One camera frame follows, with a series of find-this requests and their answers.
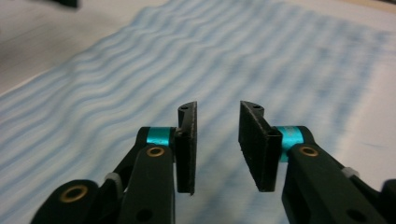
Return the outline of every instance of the white surface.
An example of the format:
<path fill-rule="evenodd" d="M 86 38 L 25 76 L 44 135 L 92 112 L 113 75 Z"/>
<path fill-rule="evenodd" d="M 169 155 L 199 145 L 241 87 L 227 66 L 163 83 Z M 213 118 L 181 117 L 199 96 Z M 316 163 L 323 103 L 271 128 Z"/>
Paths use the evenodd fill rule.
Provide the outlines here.
<path fill-rule="evenodd" d="M 42 74 L 165 0 L 85 0 L 75 11 L 45 1 L 0 1 L 0 94 Z"/>
<path fill-rule="evenodd" d="M 363 23 L 380 30 L 396 31 L 393 25 L 396 24 L 396 17 L 382 11 L 334 1 L 298 2 L 306 8 L 324 14 Z M 80 11 L 73 12 L 27 1 L 0 2 L 0 92 L 21 85 L 32 76 L 63 63 L 103 36 L 116 32 L 121 26 L 128 24 L 143 5 L 160 5 L 163 2 L 84 1 L 83 3 Z M 336 150 L 334 155 L 345 166 L 351 166 L 359 171 L 361 178 L 376 189 L 380 189 L 385 179 L 396 177 L 394 166 L 396 138 L 393 137 L 396 133 L 395 43 L 393 33 L 393 38 L 386 49 L 389 55 L 382 57 L 381 63 L 375 68 L 373 81 L 361 97 L 358 108 L 353 110 L 354 119 L 349 121 L 343 133 L 345 141 L 337 148 L 341 150 Z M 267 111 L 270 119 L 272 109 L 267 108 Z M 174 116 L 172 112 L 174 111 L 165 113 Z M 204 115 L 200 118 L 208 120 L 207 117 L 210 116 Z M 201 143 L 200 147 L 203 147 L 203 151 L 199 155 L 198 165 L 209 159 L 205 157 L 205 147 L 207 147 L 205 143 Z M 221 165 L 223 167 L 220 166 L 222 170 L 220 169 L 219 173 L 234 167 L 234 163 Z M 216 175 L 218 174 L 209 174 L 207 178 L 215 179 Z M 221 184 L 216 182 L 209 186 L 210 188 L 205 189 L 205 192 L 200 192 L 195 199 L 189 200 L 188 204 L 205 207 L 205 197 L 216 197 L 216 186 Z M 279 213 L 278 210 L 267 212 Z M 219 222 L 211 219 L 206 223 Z"/>

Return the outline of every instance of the black linkage arm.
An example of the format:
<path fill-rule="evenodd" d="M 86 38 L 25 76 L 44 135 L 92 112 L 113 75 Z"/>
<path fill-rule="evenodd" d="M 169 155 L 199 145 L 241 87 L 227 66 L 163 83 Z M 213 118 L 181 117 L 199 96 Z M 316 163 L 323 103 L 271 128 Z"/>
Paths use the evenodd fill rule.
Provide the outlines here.
<path fill-rule="evenodd" d="M 197 103 L 178 109 L 178 127 L 143 127 L 132 149 L 98 187 L 91 180 L 61 185 L 33 224 L 175 223 L 173 162 L 179 192 L 194 193 Z"/>
<path fill-rule="evenodd" d="M 262 106 L 241 102 L 239 142 L 259 191 L 274 190 L 281 151 L 287 153 L 282 201 L 290 223 L 396 223 L 396 179 L 381 192 L 371 189 L 306 127 L 271 127 Z"/>

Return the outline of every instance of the white and blue fabric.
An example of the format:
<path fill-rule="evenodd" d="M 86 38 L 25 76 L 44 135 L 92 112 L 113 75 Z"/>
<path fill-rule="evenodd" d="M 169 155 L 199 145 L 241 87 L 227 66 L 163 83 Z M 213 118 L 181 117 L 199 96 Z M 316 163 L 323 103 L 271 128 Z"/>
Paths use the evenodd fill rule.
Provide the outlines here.
<path fill-rule="evenodd" d="M 237 141 L 241 100 L 304 125 L 330 153 L 389 34 L 271 0 L 172 0 L 0 97 L 0 223 L 29 223 L 60 185 L 99 185 L 142 126 L 198 102 L 196 193 L 177 223 L 288 223 L 259 193 Z"/>

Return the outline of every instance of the teal spacer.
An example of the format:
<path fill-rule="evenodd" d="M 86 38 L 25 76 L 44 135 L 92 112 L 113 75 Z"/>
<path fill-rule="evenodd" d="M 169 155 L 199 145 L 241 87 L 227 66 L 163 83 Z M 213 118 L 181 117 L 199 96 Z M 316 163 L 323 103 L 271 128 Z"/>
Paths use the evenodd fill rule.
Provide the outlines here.
<path fill-rule="evenodd" d="M 171 128 L 169 127 L 150 127 L 148 130 L 148 144 L 155 144 L 169 147 L 169 138 L 171 137 Z"/>
<path fill-rule="evenodd" d="M 281 162 L 287 162 L 289 160 L 287 152 L 296 144 L 303 143 L 304 138 L 300 129 L 296 126 L 276 126 L 276 128 L 282 133 L 282 156 L 280 157 Z"/>

